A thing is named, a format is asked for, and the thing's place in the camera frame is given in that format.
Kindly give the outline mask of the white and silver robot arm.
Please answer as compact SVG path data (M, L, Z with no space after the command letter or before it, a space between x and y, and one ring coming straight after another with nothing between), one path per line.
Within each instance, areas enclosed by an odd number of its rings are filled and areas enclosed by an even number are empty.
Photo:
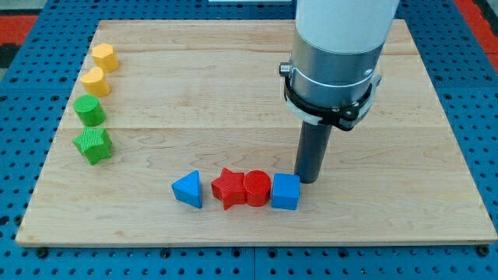
M318 107L347 107L367 91L399 0L298 0L291 89Z

